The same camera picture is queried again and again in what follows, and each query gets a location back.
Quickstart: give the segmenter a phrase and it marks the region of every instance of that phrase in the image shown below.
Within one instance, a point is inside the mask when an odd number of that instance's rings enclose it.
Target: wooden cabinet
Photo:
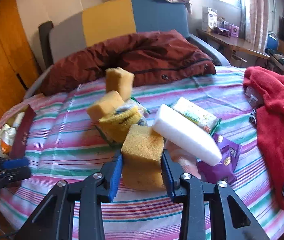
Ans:
[[[23,100],[38,76],[16,0],[0,0],[0,118]]]

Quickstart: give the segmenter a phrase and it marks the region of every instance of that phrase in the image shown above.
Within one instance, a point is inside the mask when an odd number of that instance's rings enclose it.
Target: red comforter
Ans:
[[[56,62],[42,83],[45,95],[68,92],[121,67],[135,74],[133,86],[161,84],[215,74],[211,58],[176,30],[127,34],[88,47]]]

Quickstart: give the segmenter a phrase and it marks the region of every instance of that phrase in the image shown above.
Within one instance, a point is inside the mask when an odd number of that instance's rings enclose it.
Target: wooden desk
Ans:
[[[254,44],[247,42],[243,39],[235,38],[235,37],[226,37],[219,35],[217,33],[208,33],[202,30],[196,30],[199,38],[207,42],[207,39],[211,39],[222,45],[224,47],[224,56],[230,62],[233,51],[243,51],[247,54],[261,57],[264,59],[270,59],[270,56],[266,54],[262,49],[258,49]]]

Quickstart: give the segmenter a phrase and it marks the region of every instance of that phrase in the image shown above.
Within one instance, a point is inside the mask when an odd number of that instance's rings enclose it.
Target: yellow panel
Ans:
[[[111,0],[88,8],[82,15],[86,45],[136,33],[131,0]]]

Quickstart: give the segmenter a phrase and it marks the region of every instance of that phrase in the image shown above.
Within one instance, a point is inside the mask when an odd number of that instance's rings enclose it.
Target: red fleece blanket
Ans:
[[[284,209],[284,76],[261,67],[249,67],[243,86],[245,89],[250,86],[263,96],[264,105],[257,109],[257,144],[268,166],[276,200]]]

